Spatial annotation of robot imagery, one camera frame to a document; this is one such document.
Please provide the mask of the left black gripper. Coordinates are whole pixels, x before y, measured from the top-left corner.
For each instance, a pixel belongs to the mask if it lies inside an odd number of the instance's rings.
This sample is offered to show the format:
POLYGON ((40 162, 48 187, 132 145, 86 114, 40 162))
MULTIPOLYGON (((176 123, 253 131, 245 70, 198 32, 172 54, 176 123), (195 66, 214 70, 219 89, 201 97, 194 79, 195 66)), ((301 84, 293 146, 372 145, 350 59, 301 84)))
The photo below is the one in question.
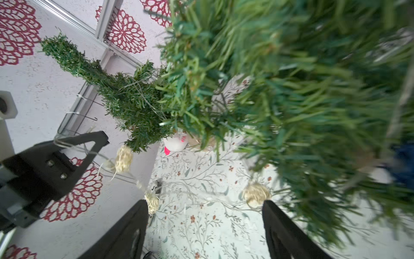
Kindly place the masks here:
MULTIPOLYGON (((65 138, 71 144, 93 142, 92 151, 109 144, 103 131, 65 138)), ((1 162, 1 231, 27 228, 52 201, 69 194, 94 160, 86 155, 76 166, 52 141, 46 141, 1 162)))

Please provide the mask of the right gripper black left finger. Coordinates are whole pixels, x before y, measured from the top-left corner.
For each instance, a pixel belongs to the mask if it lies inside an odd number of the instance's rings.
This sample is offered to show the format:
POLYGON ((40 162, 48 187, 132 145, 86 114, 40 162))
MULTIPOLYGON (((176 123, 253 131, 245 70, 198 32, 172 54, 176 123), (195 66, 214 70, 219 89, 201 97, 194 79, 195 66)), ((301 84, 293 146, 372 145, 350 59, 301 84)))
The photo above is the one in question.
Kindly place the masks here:
POLYGON ((81 259, 139 259, 148 223, 148 205, 139 200, 81 259))

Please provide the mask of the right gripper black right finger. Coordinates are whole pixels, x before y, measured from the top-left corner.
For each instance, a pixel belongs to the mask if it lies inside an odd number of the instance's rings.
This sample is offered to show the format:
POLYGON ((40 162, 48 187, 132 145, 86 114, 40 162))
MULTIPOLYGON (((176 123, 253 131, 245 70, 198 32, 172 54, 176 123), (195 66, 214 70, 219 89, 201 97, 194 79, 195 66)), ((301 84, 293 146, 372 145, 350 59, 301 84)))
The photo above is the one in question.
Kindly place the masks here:
POLYGON ((273 201, 264 201, 262 216, 272 259, 331 259, 273 201))

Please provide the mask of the small green christmas tree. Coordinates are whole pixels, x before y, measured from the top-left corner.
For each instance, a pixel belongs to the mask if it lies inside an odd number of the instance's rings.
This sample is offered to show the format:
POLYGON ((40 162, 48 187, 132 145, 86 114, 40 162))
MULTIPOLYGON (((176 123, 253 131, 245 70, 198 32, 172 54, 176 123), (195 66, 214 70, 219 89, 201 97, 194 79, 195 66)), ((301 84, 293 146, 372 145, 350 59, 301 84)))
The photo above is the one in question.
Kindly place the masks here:
POLYGON ((147 61, 138 67, 133 75, 110 74, 98 60, 86 58, 62 33, 44 38, 41 47, 63 71, 97 87, 107 113, 120 122, 122 131, 129 133, 125 145, 132 151, 145 151, 150 145, 172 135, 171 126, 165 124, 170 116, 161 102, 161 70, 152 62, 147 61))
POLYGON ((414 194, 367 169, 414 138, 413 1, 170 1, 164 124, 273 165, 283 206, 341 245, 358 198, 408 232, 414 194))

